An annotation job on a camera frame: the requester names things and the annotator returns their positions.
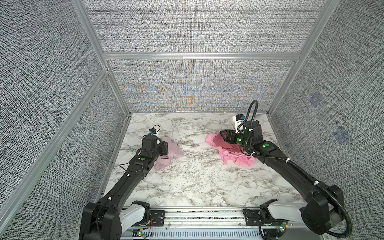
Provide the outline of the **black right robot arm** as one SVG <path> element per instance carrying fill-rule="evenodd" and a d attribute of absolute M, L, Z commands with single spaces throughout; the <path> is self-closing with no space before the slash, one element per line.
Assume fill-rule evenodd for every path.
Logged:
<path fill-rule="evenodd" d="M 264 140 L 257 121 L 241 123 L 237 130 L 220 132 L 225 143 L 237 145 L 247 157 L 254 157 L 275 170 L 304 198 L 305 204 L 283 205 L 271 200 L 261 206 L 262 223 L 298 222 L 313 233 L 324 233 L 345 238 L 351 234 L 352 222 L 344 206 L 343 191 L 336 185 L 328 186 L 308 174 L 288 158 L 274 143 Z"/>

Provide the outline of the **pale pink cloth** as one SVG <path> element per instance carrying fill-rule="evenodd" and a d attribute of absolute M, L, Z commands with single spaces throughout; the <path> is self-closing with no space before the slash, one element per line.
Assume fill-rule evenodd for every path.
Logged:
<path fill-rule="evenodd" d="M 172 160 L 177 160 L 185 155 L 171 138 L 164 136 L 162 140 L 168 143 L 168 154 L 158 157 L 155 161 L 154 168 L 157 171 L 164 170 L 172 164 Z"/>

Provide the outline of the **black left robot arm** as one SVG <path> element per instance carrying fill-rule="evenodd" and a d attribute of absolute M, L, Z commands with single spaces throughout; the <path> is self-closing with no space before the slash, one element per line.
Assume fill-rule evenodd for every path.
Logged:
<path fill-rule="evenodd" d="M 150 220 L 150 204 L 136 201 L 128 209 L 123 206 L 135 187 L 153 168 L 160 156 L 169 153 L 168 143 L 155 134 L 142 138 L 142 147 L 130 160 L 124 175 L 104 197 L 88 203 L 83 209 L 80 240 L 119 240 L 133 225 Z"/>

